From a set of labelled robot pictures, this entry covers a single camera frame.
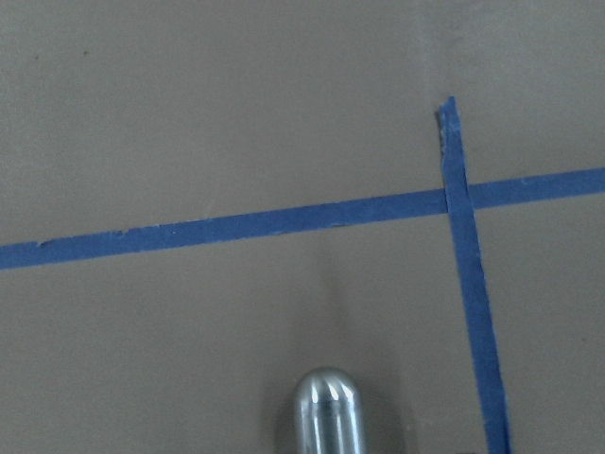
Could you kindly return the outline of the steel muddler black tip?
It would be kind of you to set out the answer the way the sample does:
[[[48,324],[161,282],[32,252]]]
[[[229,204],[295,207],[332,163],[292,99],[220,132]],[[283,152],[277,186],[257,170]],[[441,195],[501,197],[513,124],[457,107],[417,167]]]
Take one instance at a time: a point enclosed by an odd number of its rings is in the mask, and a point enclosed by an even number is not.
[[[338,368],[320,367],[301,378],[294,392],[299,453],[366,453],[361,393]]]

